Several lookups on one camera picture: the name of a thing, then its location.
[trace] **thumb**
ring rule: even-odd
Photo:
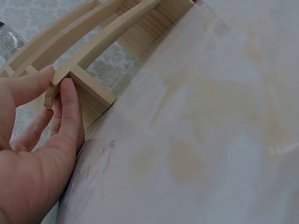
[[[53,66],[49,65],[33,75],[6,79],[4,84],[11,90],[15,107],[29,103],[42,95],[47,90],[54,72]]]

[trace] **finger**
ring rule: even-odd
[[[53,111],[43,110],[10,145],[14,152],[31,152],[53,117]]]
[[[80,130],[80,112],[78,95],[73,81],[65,78],[60,84],[62,103],[61,126],[58,134],[50,137],[45,143],[46,147],[60,148],[76,154]]]
[[[62,118],[62,104],[61,104],[60,94],[58,94],[55,99],[55,109],[54,109],[51,136],[54,134],[58,134],[61,126],[61,118]]]
[[[79,111],[79,100],[75,85],[70,78],[61,82],[61,103],[62,119],[59,133],[66,135],[77,145],[79,130],[81,125],[81,116]]]
[[[3,83],[10,89],[15,107],[29,103],[42,95],[47,90],[54,72],[53,66],[49,65],[33,75],[5,79]]]

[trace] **white surface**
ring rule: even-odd
[[[299,3],[272,2],[184,16],[95,124],[57,223],[298,223]]]

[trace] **wooden frame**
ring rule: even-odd
[[[138,57],[191,6],[191,0],[90,0],[73,9],[12,56],[0,77],[21,77],[54,63],[65,51],[97,26],[102,30],[67,59],[55,72],[44,97],[50,109],[59,84],[72,77],[82,104],[87,129],[115,101],[115,96],[85,69],[114,41]]]

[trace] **hand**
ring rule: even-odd
[[[63,192],[84,142],[81,106],[74,84],[61,82],[55,111],[44,110],[10,141],[15,109],[48,88],[54,68],[34,75],[0,78],[0,223],[38,223]],[[35,152],[42,131],[53,119],[51,137]]]

